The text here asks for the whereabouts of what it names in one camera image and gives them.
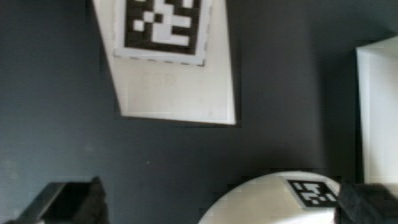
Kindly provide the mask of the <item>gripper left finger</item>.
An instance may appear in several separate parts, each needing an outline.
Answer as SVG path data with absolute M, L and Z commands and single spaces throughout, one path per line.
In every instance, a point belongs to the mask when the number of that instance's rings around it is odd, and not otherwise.
M 8 224 L 110 224 L 101 179 L 51 182 Z

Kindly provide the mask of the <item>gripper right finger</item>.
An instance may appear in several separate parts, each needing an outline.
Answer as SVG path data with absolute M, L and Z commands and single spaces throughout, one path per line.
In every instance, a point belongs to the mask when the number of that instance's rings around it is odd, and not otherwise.
M 341 182 L 335 224 L 398 224 L 398 184 Z

